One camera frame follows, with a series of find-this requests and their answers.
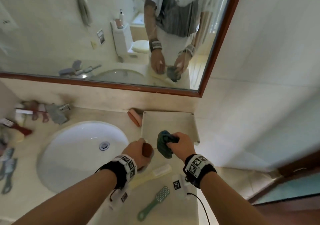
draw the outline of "gray apron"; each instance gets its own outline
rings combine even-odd
[[[166,33],[179,37],[189,37],[196,31],[199,0],[186,6],[178,6],[175,0],[163,0],[156,25]]]

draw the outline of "sink drain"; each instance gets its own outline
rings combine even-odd
[[[100,145],[99,145],[99,149],[100,149],[101,151],[104,151],[104,150],[107,150],[107,149],[109,148],[109,146],[110,146],[110,143],[109,143],[109,142],[102,142],[102,143],[100,143]]]

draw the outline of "cable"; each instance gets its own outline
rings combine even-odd
[[[187,193],[187,195],[193,195],[193,196],[195,196],[195,197],[197,197],[195,194],[192,194],[192,193]],[[201,202],[201,204],[202,204],[202,206],[203,206],[203,209],[205,210],[205,206],[203,205],[203,203],[202,203],[202,201],[200,200],[200,198],[199,197],[197,197],[198,198],[198,200]],[[207,216],[207,219],[208,219],[208,223],[209,223],[209,225],[210,225],[210,221],[209,221],[209,217],[208,217],[208,214],[207,214],[207,211],[205,210],[204,211],[206,214],[206,216]]]

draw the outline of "green brush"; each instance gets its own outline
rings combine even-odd
[[[138,213],[138,220],[143,221],[146,219],[148,213],[154,208],[157,204],[163,202],[163,200],[170,194],[170,190],[167,186],[163,187],[155,196],[155,199],[147,205],[145,209]]]

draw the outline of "mirror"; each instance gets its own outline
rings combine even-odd
[[[228,0],[0,0],[0,71],[198,90]]]

